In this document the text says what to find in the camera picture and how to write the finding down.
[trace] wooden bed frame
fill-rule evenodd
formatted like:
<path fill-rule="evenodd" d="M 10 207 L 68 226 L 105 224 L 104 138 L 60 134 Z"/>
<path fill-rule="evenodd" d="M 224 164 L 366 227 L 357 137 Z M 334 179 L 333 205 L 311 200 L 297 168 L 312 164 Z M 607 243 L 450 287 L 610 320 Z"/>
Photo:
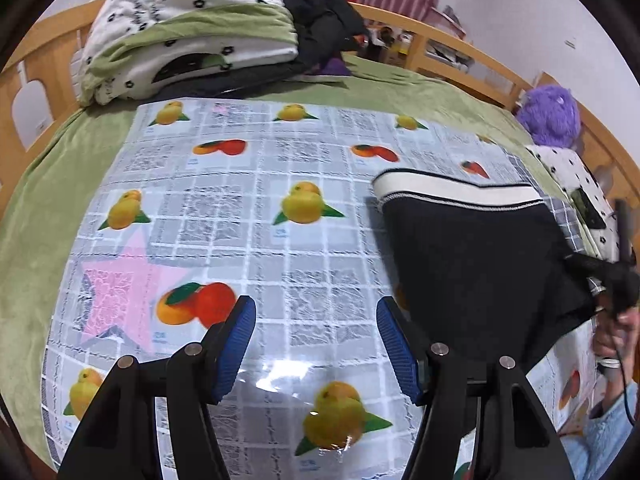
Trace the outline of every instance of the wooden bed frame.
<path fill-rule="evenodd" d="M 37 22 L 15 49 L 0 73 L 0 218 L 20 176 L 28 165 L 47 147 L 53 134 L 79 106 L 72 89 L 70 60 L 86 42 L 89 28 L 104 0 L 64 10 Z M 523 91 L 532 85 L 498 61 L 474 46 L 437 28 L 388 10 L 352 4 L 368 20 L 386 23 L 414 34 L 406 56 L 405 68 L 446 79 L 476 98 L 507 110 L 514 110 Z M 476 62 L 505 78 L 511 88 L 505 92 L 486 81 L 474 78 L 451 66 L 424 55 L 429 40 L 443 43 L 473 58 Z M 27 81 L 39 80 L 45 89 L 53 116 L 51 124 L 28 149 L 22 145 L 14 120 L 12 103 L 22 84 L 18 66 L 23 63 Z M 546 73 L 538 84 L 553 83 Z M 640 206 L 640 169 L 613 134 L 582 104 L 580 116 L 581 149 L 578 150 L 587 167 L 606 181 L 607 198 L 625 198 L 632 209 Z M 640 247 L 640 233 L 634 235 L 634 245 Z"/>

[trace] blue gripper pad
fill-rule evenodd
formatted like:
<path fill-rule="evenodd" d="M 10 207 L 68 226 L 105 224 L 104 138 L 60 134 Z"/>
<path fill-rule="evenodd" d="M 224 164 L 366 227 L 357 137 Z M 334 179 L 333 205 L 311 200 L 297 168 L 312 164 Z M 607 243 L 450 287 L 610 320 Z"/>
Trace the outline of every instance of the blue gripper pad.
<path fill-rule="evenodd" d="M 386 306 L 385 298 L 378 302 L 376 322 L 400 390 L 411 399 L 412 403 L 416 404 L 421 394 L 418 386 L 418 364 L 391 311 Z"/>
<path fill-rule="evenodd" d="M 213 399 L 220 402 L 222 397 L 231 391 L 234 386 L 240 363 L 244 358 L 244 353 L 249 345 L 249 339 L 254 333 L 255 327 L 255 301 L 248 296 L 242 307 L 242 312 L 236 319 L 235 325 L 231 328 L 225 345 L 218 355 L 217 380 L 213 388 Z"/>

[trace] purple furry pillow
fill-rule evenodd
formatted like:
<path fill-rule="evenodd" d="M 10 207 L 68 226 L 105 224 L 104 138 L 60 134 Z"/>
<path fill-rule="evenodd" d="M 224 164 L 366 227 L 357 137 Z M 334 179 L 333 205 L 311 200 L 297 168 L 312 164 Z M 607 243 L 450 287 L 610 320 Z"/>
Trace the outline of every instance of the purple furry pillow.
<path fill-rule="evenodd" d="M 516 119 L 542 146 L 570 148 L 580 134 L 580 112 L 571 92 L 558 85 L 529 90 Z"/>

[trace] metal screw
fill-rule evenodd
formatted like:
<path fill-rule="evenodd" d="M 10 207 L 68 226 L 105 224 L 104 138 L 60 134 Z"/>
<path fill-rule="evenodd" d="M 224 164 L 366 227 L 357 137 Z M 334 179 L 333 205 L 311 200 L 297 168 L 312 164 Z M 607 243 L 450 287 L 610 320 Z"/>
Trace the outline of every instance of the metal screw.
<path fill-rule="evenodd" d="M 434 343 L 431 345 L 431 351 L 436 355 L 447 355 L 449 347 L 444 343 Z"/>
<path fill-rule="evenodd" d="M 503 355 L 500 358 L 500 364 L 504 368 L 507 368 L 507 370 L 511 370 L 512 368 L 515 368 L 516 361 L 514 361 L 513 357 L 509 357 L 508 355 Z"/>
<path fill-rule="evenodd" d="M 118 359 L 118 368 L 129 368 L 133 364 L 133 356 L 123 355 Z"/>
<path fill-rule="evenodd" d="M 202 345 L 200 343 L 189 343 L 184 347 L 184 353 L 187 355 L 198 355 L 202 352 Z"/>

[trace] green blanket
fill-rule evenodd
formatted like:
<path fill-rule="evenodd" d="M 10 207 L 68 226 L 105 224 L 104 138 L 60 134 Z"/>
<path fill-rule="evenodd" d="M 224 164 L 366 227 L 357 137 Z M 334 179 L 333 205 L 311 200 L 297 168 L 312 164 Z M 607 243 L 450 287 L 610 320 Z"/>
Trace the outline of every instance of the green blanket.
<path fill-rule="evenodd" d="M 531 139 L 510 113 L 417 73 L 348 62 L 354 77 L 342 83 L 283 82 L 258 99 L 405 114 L 487 136 L 518 155 L 549 195 L 563 198 L 523 147 Z M 40 378 L 50 317 L 78 226 L 135 108 L 113 102 L 70 117 L 25 172 L 0 224 L 0 390 L 25 443 L 47 463 Z"/>

